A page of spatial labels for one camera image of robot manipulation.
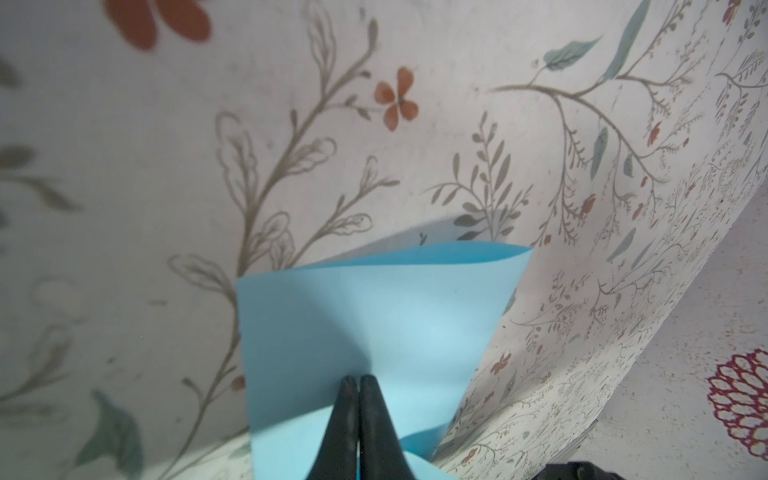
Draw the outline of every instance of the folded blue paper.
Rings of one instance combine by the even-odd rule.
[[[530,257],[438,243],[240,279],[255,477],[304,480],[342,377],[370,373],[416,478],[453,478],[427,461]]]

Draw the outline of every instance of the white speckled surface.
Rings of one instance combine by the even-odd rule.
[[[627,480],[768,478],[768,462],[728,436],[707,398],[707,379],[718,365],[766,346],[768,184],[763,184],[574,459]]]

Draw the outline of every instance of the floral pattern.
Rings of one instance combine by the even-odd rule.
[[[728,436],[768,461],[768,353],[734,355],[708,381],[715,418]]]
[[[24,44],[40,55],[9,43],[0,81],[46,96],[3,97],[0,180],[82,205],[24,215],[39,205],[8,192],[0,435],[45,435],[0,460],[34,478],[247,478],[237,279],[458,239],[536,251],[434,462],[527,480],[600,412],[768,169],[768,0],[27,3],[51,33]],[[104,13],[133,48],[89,23]],[[162,25],[210,55],[172,38],[145,55]],[[89,311],[62,314],[80,290]],[[723,435],[763,455],[750,355],[728,368],[752,390],[732,398],[742,380],[718,370],[711,398],[730,401]]]

